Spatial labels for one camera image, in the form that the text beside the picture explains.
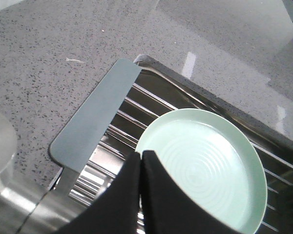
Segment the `plate rim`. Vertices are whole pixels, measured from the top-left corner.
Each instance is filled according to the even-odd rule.
[[[136,146],[136,151],[141,153],[141,149],[139,149],[141,147],[141,145],[143,145],[144,141],[145,141],[145,138],[148,137],[148,135],[150,134],[149,132],[153,130],[153,128],[157,128],[158,125],[162,125],[161,123],[163,122],[164,124],[166,123],[169,123],[169,122],[173,122],[173,121],[176,121],[177,119],[174,119],[174,120],[170,120],[170,121],[167,121],[165,122],[167,116],[171,116],[171,115],[176,115],[178,116],[180,112],[196,112],[196,113],[204,113],[204,115],[210,115],[210,116],[213,116],[213,118],[218,118],[220,121],[222,122],[225,122],[228,126],[230,126],[231,130],[232,131],[236,131],[236,134],[239,134],[243,140],[244,140],[244,143],[246,143],[249,147],[248,150],[251,150],[252,151],[252,157],[254,157],[253,159],[255,159],[257,161],[257,169],[260,169],[260,173],[261,173],[261,181],[259,183],[261,183],[261,187],[264,186],[265,189],[263,189],[263,195],[264,195],[264,198],[261,197],[262,201],[261,203],[263,203],[263,207],[261,207],[260,211],[258,212],[258,222],[257,224],[255,225],[251,225],[251,229],[252,229],[252,233],[255,233],[258,228],[260,227],[261,225],[261,222],[263,220],[263,217],[266,213],[266,206],[267,206],[267,199],[268,199],[268,193],[267,193],[267,180],[266,180],[266,176],[265,176],[265,172],[264,172],[264,167],[262,165],[262,162],[259,158],[259,155],[258,153],[256,152],[256,150],[254,149],[254,147],[251,145],[251,142],[249,141],[249,139],[245,136],[245,134],[239,129],[237,128],[234,124],[232,124],[230,121],[228,121],[227,119],[223,118],[222,116],[218,115],[218,114],[215,114],[213,112],[210,112],[210,111],[207,111],[207,110],[202,110],[202,109],[196,109],[196,108],[182,108],[182,109],[177,109],[177,110],[173,110],[173,111],[169,111],[161,116],[159,116],[158,118],[156,118],[151,124],[149,124],[149,126],[144,130],[144,132],[142,133],[141,137],[139,138],[138,140],[138,144]],[[228,139],[223,131],[219,130],[217,127],[214,127],[213,125],[211,124],[208,124],[208,123],[205,123],[204,121],[200,121],[198,120],[197,122],[200,122],[202,124],[206,124],[214,129],[216,129],[219,134],[221,134],[232,146],[233,148],[236,150],[236,147],[235,145],[236,144],[233,144],[232,143],[232,139]]]

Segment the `granite countertop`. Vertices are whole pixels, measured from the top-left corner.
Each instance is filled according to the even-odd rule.
[[[16,170],[49,186],[60,170],[51,141],[118,58],[139,54],[293,140],[292,21],[281,0],[25,0],[0,11],[0,112],[17,132]]]

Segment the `mint green plate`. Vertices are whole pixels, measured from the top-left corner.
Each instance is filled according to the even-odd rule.
[[[226,119],[199,109],[168,112],[142,134],[136,151],[154,150],[178,186],[229,227],[253,234],[267,184],[257,152]]]

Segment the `plate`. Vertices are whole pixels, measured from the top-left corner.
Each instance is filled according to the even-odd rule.
[[[178,186],[200,207],[244,234],[257,231],[267,184],[257,152],[226,119],[179,109],[153,121],[136,151],[154,150]]]

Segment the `metal rack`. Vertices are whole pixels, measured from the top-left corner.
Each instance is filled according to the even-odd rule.
[[[126,156],[134,151],[142,132],[153,120],[171,110],[199,108],[223,116],[249,138],[261,158],[268,184],[266,214],[257,233],[283,233],[282,227],[288,224],[282,219],[280,193],[293,189],[293,150],[146,63],[140,62],[138,65],[143,68],[142,72],[78,177],[69,197],[89,206],[110,185]],[[143,214],[139,213],[137,233],[144,233],[143,226]]]

